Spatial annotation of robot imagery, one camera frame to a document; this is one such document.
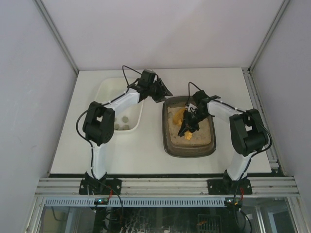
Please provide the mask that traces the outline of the orange litter scoop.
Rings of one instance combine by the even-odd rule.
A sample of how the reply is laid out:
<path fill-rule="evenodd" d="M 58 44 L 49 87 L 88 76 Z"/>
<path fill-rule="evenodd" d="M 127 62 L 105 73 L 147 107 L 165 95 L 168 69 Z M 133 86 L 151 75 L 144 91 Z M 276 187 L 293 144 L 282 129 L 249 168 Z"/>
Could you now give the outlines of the orange litter scoop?
<path fill-rule="evenodd" d="M 176 126 L 181 127 L 182 121 L 183 121 L 183 114 L 186 108 L 181 108 L 179 109 L 173 116 L 173 124 Z M 191 132 L 186 132 L 184 135 L 184 138 L 186 140 L 191 140 L 192 138 L 192 133 Z"/>

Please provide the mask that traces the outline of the aluminium front rail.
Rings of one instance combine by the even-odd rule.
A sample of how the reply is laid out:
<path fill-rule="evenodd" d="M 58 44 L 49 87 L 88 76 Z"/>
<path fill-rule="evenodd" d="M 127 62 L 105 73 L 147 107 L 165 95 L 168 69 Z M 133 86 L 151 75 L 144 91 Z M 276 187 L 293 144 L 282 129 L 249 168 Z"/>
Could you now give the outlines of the aluminium front rail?
<path fill-rule="evenodd" d="M 204 197 L 212 196 L 210 178 L 121 178 L 115 189 L 121 197 Z M 83 190 L 81 178 L 42 178 L 36 197 L 76 197 Z M 250 177 L 241 185 L 244 196 L 297 197 L 293 177 Z"/>

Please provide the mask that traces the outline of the dark grey litter box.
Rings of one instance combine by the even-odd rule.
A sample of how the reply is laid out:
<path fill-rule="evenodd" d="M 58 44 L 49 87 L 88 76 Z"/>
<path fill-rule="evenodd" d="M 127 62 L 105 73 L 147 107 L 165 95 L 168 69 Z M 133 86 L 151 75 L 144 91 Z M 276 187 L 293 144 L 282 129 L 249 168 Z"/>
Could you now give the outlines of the dark grey litter box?
<path fill-rule="evenodd" d="M 173 157 L 198 158 L 209 156 L 216 150 L 216 137 L 212 117 L 199 122 L 199 130 L 178 132 L 182 126 L 183 113 L 188 97 L 172 97 L 162 107 L 162 134 L 164 150 Z"/>

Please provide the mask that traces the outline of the beige pellet litter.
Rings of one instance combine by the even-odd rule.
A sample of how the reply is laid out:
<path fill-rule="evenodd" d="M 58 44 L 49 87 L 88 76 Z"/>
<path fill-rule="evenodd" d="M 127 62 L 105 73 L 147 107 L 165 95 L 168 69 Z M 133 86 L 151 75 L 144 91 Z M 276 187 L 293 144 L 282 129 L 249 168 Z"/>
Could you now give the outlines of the beige pellet litter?
<path fill-rule="evenodd" d="M 172 143 L 177 146 L 203 146 L 209 144 L 211 142 L 211 133 L 208 119 L 204 119 L 203 121 L 199 122 L 200 129 L 199 131 L 192 133 L 191 140 L 186 140 L 184 136 L 179 137 L 177 135 L 180 127 L 173 124 L 173 116 L 181 108 L 184 107 L 167 108 L 168 129 Z"/>

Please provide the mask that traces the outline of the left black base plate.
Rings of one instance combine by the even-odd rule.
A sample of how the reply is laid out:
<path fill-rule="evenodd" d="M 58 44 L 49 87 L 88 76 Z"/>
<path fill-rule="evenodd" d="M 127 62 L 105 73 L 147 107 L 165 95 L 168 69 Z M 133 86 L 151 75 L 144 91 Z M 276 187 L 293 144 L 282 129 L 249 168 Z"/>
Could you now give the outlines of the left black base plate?
<path fill-rule="evenodd" d="M 104 179 L 96 180 L 92 177 L 83 178 L 79 186 L 79 195 L 108 195 L 120 194 L 122 187 L 122 180 L 120 179 Z"/>

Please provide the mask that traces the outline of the left aluminium frame post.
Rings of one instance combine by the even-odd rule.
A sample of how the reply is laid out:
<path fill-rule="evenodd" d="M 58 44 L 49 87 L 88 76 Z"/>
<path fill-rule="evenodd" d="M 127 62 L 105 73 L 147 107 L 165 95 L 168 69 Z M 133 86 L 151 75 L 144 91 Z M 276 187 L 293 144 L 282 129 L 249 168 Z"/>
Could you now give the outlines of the left aluminium frame post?
<path fill-rule="evenodd" d="M 76 65 L 66 43 L 64 42 L 59 30 L 57 29 L 50 13 L 48 12 L 44 2 L 42 0 L 33 0 L 34 5 L 38 9 L 39 13 L 41 14 L 41 17 L 43 18 L 44 22 L 46 23 L 49 31 L 51 32 L 53 38 L 57 42 L 61 52 L 63 53 L 64 57 L 68 61 L 70 67 L 72 68 L 73 72 L 78 75 L 79 74 L 79 68 Z"/>

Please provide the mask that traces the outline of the aluminium frame post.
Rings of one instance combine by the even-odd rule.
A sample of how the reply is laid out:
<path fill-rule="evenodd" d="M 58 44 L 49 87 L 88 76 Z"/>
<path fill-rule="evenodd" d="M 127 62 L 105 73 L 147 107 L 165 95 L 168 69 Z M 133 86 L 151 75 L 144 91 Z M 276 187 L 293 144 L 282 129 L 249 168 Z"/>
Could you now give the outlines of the aluminium frame post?
<path fill-rule="evenodd" d="M 61 52 L 63 53 L 64 57 L 68 61 L 70 67 L 72 68 L 73 72 L 78 75 L 79 74 L 79 68 L 76 65 L 66 43 L 64 42 L 59 30 L 57 29 L 50 13 L 48 12 L 44 2 L 42 0 L 33 0 L 34 5 L 38 9 L 39 13 L 41 14 L 41 17 L 43 18 L 44 22 L 46 23 L 49 31 L 51 32 L 53 38 L 57 42 Z"/>
<path fill-rule="evenodd" d="M 268 45 L 269 41 L 271 40 L 275 30 L 277 29 L 280 21 L 282 20 L 282 18 L 283 18 L 283 16 L 284 16 L 284 14 L 285 14 L 290 3 L 291 3 L 291 0 L 283 0 L 282 1 L 282 3 L 280 5 L 276 15 L 274 16 L 274 18 L 273 18 L 265 36 L 264 36 L 254 58 L 251 61 L 251 64 L 248 68 L 249 72 L 252 72 L 255 69 L 258 61 L 260 60 L 266 46 Z"/>

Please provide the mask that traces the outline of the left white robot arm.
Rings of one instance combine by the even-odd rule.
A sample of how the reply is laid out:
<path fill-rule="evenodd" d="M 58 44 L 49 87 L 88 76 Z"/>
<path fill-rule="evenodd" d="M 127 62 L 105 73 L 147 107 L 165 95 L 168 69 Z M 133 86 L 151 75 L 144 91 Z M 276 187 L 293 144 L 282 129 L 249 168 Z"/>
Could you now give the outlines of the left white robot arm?
<path fill-rule="evenodd" d="M 140 73 L 140 78 L 129 83 L 119 96 L 106 103 L 90 103 L 88 109 L 81 114 L 86 116 L 82 126 L 85 136 L 79 136 L 90 144 L 90 176 L 93 179 L 100 180 L 107 174 L 104 149 L 113 137 L 116 115 L 148 97 L 159 103 L 172 95 L 155 72 L 145 69 Z"/>

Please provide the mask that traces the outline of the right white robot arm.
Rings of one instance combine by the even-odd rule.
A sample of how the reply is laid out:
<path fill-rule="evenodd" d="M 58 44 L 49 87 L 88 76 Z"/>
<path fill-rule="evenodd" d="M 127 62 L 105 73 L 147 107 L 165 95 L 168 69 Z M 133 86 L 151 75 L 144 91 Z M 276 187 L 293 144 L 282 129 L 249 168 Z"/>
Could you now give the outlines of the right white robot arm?
<path fill-rule="evenodd" d="M 225 170 L 220 189 L 229 194 L 239 190 L 247 181 L 247 170 L 254 156 L 270 147 L 272 137 L 264 127 L 257 109 L 241 110 L 220 100 L 219 96 L 208 96 L 204 90 L 192 96 L 195 105 L 187 98 L 179 137 L 199 130 L 199 123 L 208 117 L 217 117 L 230 126 L 231 144 L 235 150 L 230 166 Z"/>

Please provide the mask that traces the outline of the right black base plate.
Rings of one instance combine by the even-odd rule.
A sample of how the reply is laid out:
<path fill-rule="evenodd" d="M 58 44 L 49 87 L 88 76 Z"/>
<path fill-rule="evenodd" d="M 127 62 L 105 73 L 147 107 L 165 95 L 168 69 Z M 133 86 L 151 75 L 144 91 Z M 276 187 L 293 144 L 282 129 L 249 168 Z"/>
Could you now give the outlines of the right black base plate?
<path fill-rule="evenodd" d="M 207 187 L 210 195 L 240 195 L 241 191 L 246 195 L 253 194 L 249 179 L 229 182 L 223 179 L 209 179 L 207 180 Z"/>

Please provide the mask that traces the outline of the right aluminium frame post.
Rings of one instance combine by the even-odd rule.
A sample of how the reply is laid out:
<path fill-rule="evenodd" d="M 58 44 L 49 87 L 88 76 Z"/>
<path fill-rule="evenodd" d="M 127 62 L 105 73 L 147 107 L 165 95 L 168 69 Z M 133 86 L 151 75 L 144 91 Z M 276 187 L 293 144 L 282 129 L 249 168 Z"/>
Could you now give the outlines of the right aluminium frame post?
<path fill-rule="evenodd" d="M 255 69 L 258 61 L 260 60 L 266 46 L 268 45 L 269 41 L 271 40 L 275 30 L 277 29 L 280 21 L 282 20 L 282 18 L 283 18 L 283 16 L 284 16 L 284 14 L 285 14 L 290 3 L 291 3 L 291 0 L 283 0 L 282 1 L 282 3 L 280 5 L 276 15 L 274 16 L 274 18 L 273 18 L 265 36 L 264 36 L 254 58 L 251 61 L 251 64 L 248 68 L 249 72 L 252 72 Z"/>

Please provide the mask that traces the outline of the right aluminium side rail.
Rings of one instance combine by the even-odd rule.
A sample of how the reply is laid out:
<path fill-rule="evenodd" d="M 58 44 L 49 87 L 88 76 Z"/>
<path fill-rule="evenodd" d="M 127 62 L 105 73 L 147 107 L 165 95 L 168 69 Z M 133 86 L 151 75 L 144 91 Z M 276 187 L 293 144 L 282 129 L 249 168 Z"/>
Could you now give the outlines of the right aluminium side rail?
<path fill-rule="evenodd" d="M 264 112 L 264 108 L 263 108 L 263 104 L 259 95 L 259 92 L 257 90 L 256 84 L 255 84 L 255 80 L 252 77 L 251 72 L 249 71 L 248 68 L 242 68 L 242 73 L 245 79 L 245 83 L 247 86 L 247 90 L 252 102 L 252 105 L 254 108 L 258 109 L 262 122 L 264 124 L 264 127 L 269 131 L 270 133 L 270 129 L 268 126 L 268 122 L 267 122 L 267 117 L 265 116 L 265 112 Z M 272 141 L 269 141 L 268 144 L 270 147 L 269 149 L 266 151 L 267 156 L 268 156 L 268 161 L 270 164 L 270 167 L 272 169 L 272 171 L 276 170 L 276 173 L 278 173 L 278 170 L 280 168 L 279 162 L 278 162 L 278 157 L 277 157 L 277 153 L 276 153 L 276 149 Z"/>

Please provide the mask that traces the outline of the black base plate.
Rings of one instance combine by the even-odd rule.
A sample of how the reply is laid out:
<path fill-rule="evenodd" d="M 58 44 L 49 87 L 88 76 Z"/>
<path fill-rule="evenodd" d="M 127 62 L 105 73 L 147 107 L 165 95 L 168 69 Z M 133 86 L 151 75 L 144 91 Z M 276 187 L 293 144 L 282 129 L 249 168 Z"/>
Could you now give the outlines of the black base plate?
<path fill-rule="evenodd" d="M 120 194 L 122 187 L 122 180 L 120 179 L 104 179 L 96 180 L 92 177 L 83 178 L 79 186 L 79 195 L 108 195 Z"/>
<path fill-rule="evenodd" d="M 223 179 L 209 179 L 207 180 L 207 187 L 210 195 L 240 195 L 241 191 L 246 195 L 253 194 L 249 179 L 229 182 Z"/>

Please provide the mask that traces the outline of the white plastic tray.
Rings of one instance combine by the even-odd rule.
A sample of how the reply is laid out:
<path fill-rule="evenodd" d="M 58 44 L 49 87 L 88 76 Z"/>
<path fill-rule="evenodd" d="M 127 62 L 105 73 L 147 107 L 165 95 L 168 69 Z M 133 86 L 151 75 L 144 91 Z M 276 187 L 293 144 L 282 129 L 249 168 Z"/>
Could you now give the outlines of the white plastic tray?
<path fill-rule="evenodd" d="M 142 113 L 143 101 L 138 103 L 138 93 L 133 89 L 128 90 L 127 83 L 123 78 L 116 77 L 104 80 L 97 91 L 95 101 L 107 104 L 106 108 L 114 108 L 114 125 L 120 125 L 118 131 L 129 133 L 137 128 Z M 129 119 L 127 123 L 122 121 L 124 116 Z M 129 130 L 123 130 L 124 125 L 129 125 Z"/>

